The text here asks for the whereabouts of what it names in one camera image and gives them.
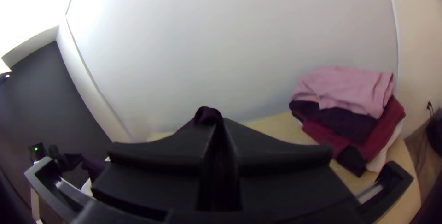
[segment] folded clothes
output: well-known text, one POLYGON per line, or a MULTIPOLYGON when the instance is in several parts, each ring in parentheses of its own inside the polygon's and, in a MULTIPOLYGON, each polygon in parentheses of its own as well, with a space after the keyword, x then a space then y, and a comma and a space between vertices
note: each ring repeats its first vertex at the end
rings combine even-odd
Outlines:
POLYGON ((402 122, 404 120, 401 120, 396 128, 395 131, 393 132, 393 134, 391 135, 391 138, 388 140, 387 144, 384 146, 384 148, 382 148, 382 150, 376 155, 376 157, 373 158, 372 161, 370 161, 370 163, 368 163, 365 167, 367 168, 367 170, 369 171, 373 171, 373 172, 381 172, 383 166, 385 165, 385 162, 387 160, 387 150, 388 148, 390 148, 390 146, 396 141, 396 139, 398 138, 399 134, 402 131, 402 122))
POLYGON ((309 120, 331 128, 334 133, 354 143, 364 142, 378 123, 377 119, 371 116, 353 113, 339 107, 320 110, 319 104, 312 101, 293 100, 289 108, 309 120))
POLYGON ((343 167, 360 177, 366 167, 388 143, 398 123, 405 117, 404 108, 392 96, 378 124, 363 143, 352 143, 346 137, 337 135, 334 131, 315 120, 309 120, 302 113, 292 111, 297 118, 302 118, 302 129, 320 144, 329 145, 333 157, 343 167))
POLYGON ((292 98, 318 101, 320 109, 340 107, 380 118, 392 89, 391 72, 332 66, 302 76, 292 98))

